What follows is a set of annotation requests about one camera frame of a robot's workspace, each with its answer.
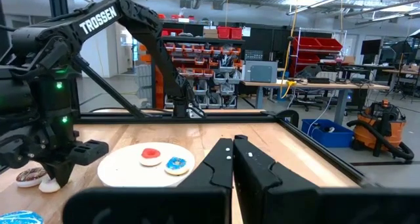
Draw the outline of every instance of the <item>shelving unit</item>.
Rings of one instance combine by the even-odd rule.
[[[162,36],[162,40],[179,73],[192,84],[201,108],[237,107],[240,79],[230,74],[242,64],[233,61],[231,66],[222,66],[218,58],[220,54],[240,58],[244,40],[183,36]],[[232,46],[229,50],[223,48],[227,44]],[[173,107],[166,96],[164,103],[166,108]]]
[[[309,37],[302,37],[302,32],[321,32],[331,34],[330,38],[309,38]],[[336,41],[335,36],[339,34],[339,41]],[[343,55],[343,46],[346,41],[347,31],[340,31],[340,30],[323,30],[323,29],[316,29],[316,28],[299,28],[299,34],[293,40],[293,52],[292,52],[292,64],[289,67],[290,76],[293,77],[297,72],[297,68],[300,70],[303,67],[298,66],[310,66],[315,65],[321,61],[311,61],[310,59],[318,58],[322,55]],[[310,56],[309,60],[300,59],[299,54],[305,53]]]

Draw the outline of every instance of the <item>cardboard box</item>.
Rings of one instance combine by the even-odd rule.
[[[345,56],[344,57],[344,63],[348,63],[348,64],[354,64],[354,62],[356,61],[356,57],[354,56]]]
[[[203,34],[217,34],[217,30],[203,30]]]
[[[217,34],[204,34],[204,37],[206,38],[219,38]]]

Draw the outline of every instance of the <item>shop vacuum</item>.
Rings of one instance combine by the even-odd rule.
[[[414,153],[402,142],[402,132],[406,125],[406,117],[397,106],[387,100],[374,102],[358,114],[358,119],[348,122],[353,129],[354,140],[352,148],[362,150],[373,149],[373,155],[378,157],[381,150],[389,151],[395,157],[412,160]]]

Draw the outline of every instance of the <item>workbench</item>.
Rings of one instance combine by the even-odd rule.
[[[259,82],[248,82],[248,81],[241,81],[242,84],[246,86],[256,86],[257,88],[257,98],[255,99],[255,108],[262,109],[263,108],[263,87],[275,87],[279,88],[280,86],[287,87],[286,80],[282,81],[281,79],[277,79],[276,83],[259,83]],[[337,107],[335,109],[335,117],[334,122],[338,124],[343,123],[343,117],[345,114],[346,103],[347,103],[347,95],[350,89],[389,89],[388,86],[383,85],[355,85],[353,83],[297,83],[296,85],[292,86],[291,88],[311,88],[311,89],[330,89],[330,90],[339,90],[339,97],[337,101]]]
[[[260,110],[217,110],[237,113]],[[109,144],[110,152],[145,142],[165,142],[187,148],[195,156],[195,167],[220,138],[247,135],[249,141],[287,168],[320,187],[358,187],[332,163],[278,123],[179,123],[179,124],[110,124],[75,125],[80,141],[95,139]],[[89,166],[76,166],[70,182],[60,191],[43,194],[37,187],[18,188],[14,180],[25,169],[39,166],[30,162],[20,169],[9,169],[0,175],[0,213],[31,210],[39,213],[46,224],[60,223],[67,199],[88,187],[101,187],[96,169],[103,158]],[[232,197],[232,222],[242,223],[236,190]]]
[[[391,83],[389,85],[389,91],[392,92],[395,88],[395,83],[398,79],[398,74],[400,73],[399,70],[383,70],[384,72],[388,72],[392,74]],[[419,75],[419,72],[411,71],[411,70],[401,70],[401,74],[411,74],[414,76]],[[412,79],[408,78],[400,78],[400,82],[411,83],[411,81],[415,81],[415,77]]]

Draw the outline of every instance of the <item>blue frosted cookie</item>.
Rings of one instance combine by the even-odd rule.
[[[0,215],[0,224],[43,224],[44,219],[33,211],[17,211]]]
[[[189,168],[186,165],[186,160],[177,157],[169,159],[165,166],[165,171],[171,175],[182,175],[188,170]]]

